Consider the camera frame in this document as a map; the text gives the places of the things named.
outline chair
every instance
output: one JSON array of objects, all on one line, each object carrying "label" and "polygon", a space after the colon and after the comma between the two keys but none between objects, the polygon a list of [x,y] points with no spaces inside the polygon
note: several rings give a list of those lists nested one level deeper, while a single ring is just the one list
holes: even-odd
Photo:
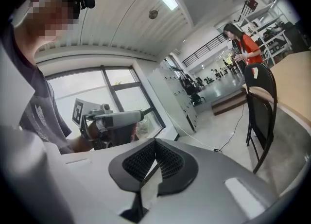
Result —
[{"label": "chair", "polygon": [[[249,145],[251,140],[258,163],[253,170],[256,173],[266,158],[270,146],[273,141],[273,129],[276,121],[276,82],[269,68],[263,63],[254,63],[245,67],[245,83],[247,87],[246,100],[249,109],[249,124],[247,131],[246,143]],[[273,107],[264,98],[252,94],[249,88],[252,86],[260,87],[266,90],[273,98]],[[259,158],[253,139],[251,138],[251,130],[254,130],[257,138],[263,148],[263,153]]]}]

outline white cabinet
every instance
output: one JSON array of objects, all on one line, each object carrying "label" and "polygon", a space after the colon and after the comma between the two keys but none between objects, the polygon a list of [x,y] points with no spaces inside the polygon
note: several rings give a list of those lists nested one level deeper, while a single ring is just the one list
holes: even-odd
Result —
[{"label": "white cabinet", "polygon": [[197,114],[189,96],[175,73],[168,69],[156,69],[148,77],[152,88],[180,136],[193,134],[197,126]]}]

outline brown step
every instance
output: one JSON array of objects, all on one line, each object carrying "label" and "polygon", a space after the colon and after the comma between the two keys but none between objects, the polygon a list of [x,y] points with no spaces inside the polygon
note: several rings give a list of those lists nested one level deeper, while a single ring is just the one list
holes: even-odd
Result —
[{"label": "brown step", "polygon": [[237,90],[231,94],[228,94],[228,95],[221,97],[220,99],[212,102],[211,107],[212,107],[212,109],[219,107],[220,105],[226,104],[226,103],[232,101],[233,99],[239,98],[242,95],[245,95],[245,92],[243,92],[241,89],[239,89],[239,90]]},{"label": "brown step", "polygon": [[234,99],[232,99],[232,100],[230,100],[224,104],[221,104],[217,107],[212,108],[212,110],[213,110],[214,115],[216,116],[216,115],[225,113],[227,111],[230,111],[230,110],[232,110],[232,109],[234,109],[240,105],[243,105],[245,103],[246,103],[246,95],[243,94],[243,95],[241,95],[237,98],[234,98]]}]

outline orange shirt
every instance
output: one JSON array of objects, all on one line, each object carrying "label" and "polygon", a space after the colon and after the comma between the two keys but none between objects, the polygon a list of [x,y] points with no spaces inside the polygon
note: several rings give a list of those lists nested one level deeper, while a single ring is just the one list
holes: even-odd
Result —
[{"label": "orange shirt", "polygon": [[[253,41],[253,39],[251,39],[251,38],[250,38],[248,35],[246,35],[246,34],[243,35],[243,42],[244,42],[244,46],[245,46],[245,51],[246,51],[247,53],[250,53],[250,52],[254,52],[254,51],[259,50],[258,45]],[[254,57],[247,58],[246,61],[247,61],[248,64],[251,64],[251,63],[263,63],[260,54],[254,56]]]}]

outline long dark hair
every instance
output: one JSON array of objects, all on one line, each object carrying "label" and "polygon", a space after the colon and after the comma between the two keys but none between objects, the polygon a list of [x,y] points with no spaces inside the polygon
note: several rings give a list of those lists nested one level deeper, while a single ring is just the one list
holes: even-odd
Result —
[{"label": "long dark hair", "polygon": [[238,37],[239,40],[241,41],[242,49],[243,51],[245,51],[245,44],[243,41],[243,35],[245,35],[245,32],[240,31],[234,24],[230,24],[230,23],[225,25],[224,32],[223,32],[224,37],[227,39],[228,36],[225,34],[225,31],[231,32],[236,37]]}]

